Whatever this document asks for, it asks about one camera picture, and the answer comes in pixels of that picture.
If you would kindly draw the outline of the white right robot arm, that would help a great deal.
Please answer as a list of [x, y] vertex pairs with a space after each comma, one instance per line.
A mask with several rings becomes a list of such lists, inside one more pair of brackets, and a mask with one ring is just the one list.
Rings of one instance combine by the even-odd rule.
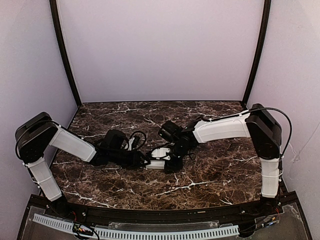
[[261, 196], [258, 212], [270, 214], [279, 202], [282, 128], [270, 109], [256, 103], [251, 109], [216, 119], [197, 119], [181, 127], [166, 121], [158, 134], [170, 145], [151, 152], [151, 157], [164, 161], [164, 170], [173, 173], [183, 167], [183, 158], [199, 144], [250, 138], [261, 162]]

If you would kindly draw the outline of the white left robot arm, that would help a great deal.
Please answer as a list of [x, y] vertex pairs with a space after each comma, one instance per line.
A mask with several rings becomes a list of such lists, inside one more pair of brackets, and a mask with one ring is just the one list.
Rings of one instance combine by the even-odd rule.
[[46, 112], [41, 112], [15, 132], [15, 153], [23, 161], [45, 197], [53, 202], [63, 193], [45, 160], [47, 147], [55, 147], [80, 160], [101, 166], [115, 163], [122, 168], [145, 167], [151, 161], [140, 151], [139, 137], [126, 135], [117, 129], [109, 130], [105, 137], [92, 144], [52, 120]]

